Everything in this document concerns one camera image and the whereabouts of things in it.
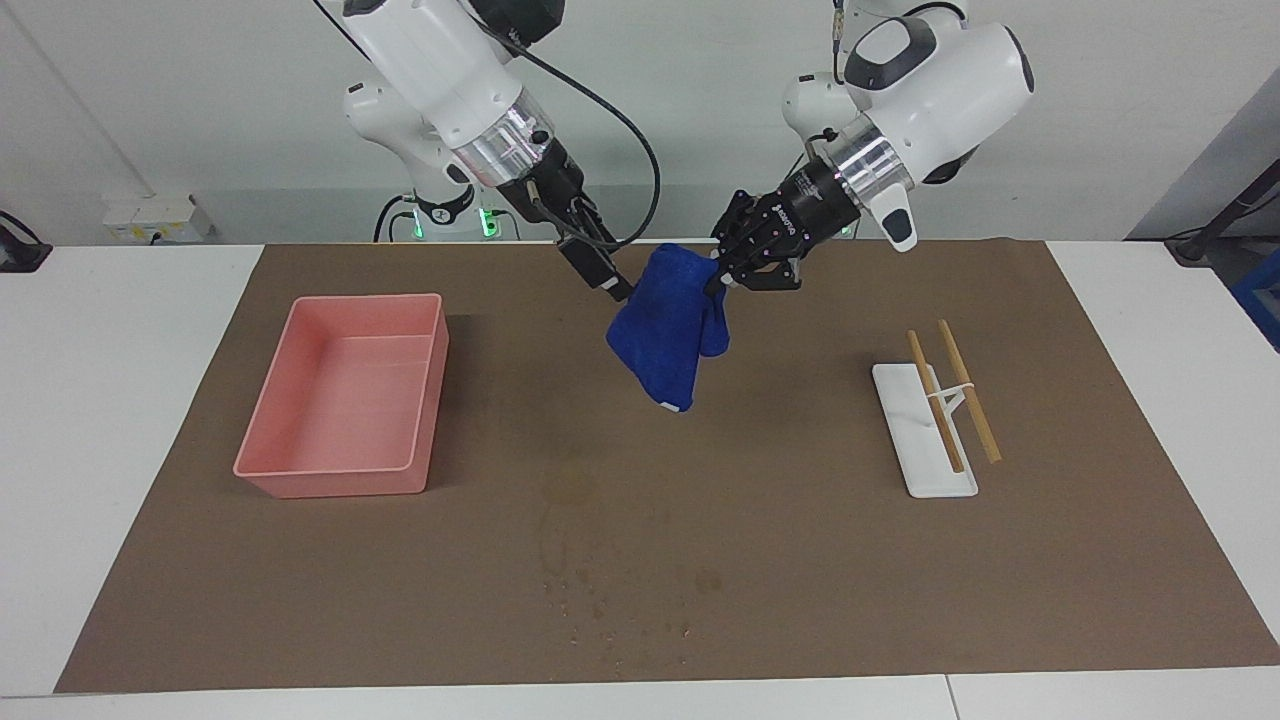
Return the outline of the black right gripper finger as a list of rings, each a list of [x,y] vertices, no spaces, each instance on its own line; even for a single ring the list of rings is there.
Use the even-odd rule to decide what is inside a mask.
[[[632,293],[632,284],[618,272],[604,249],[571,238],[558,240],[556,247],[591,290],[604,291],[616,302],[626,301]]]

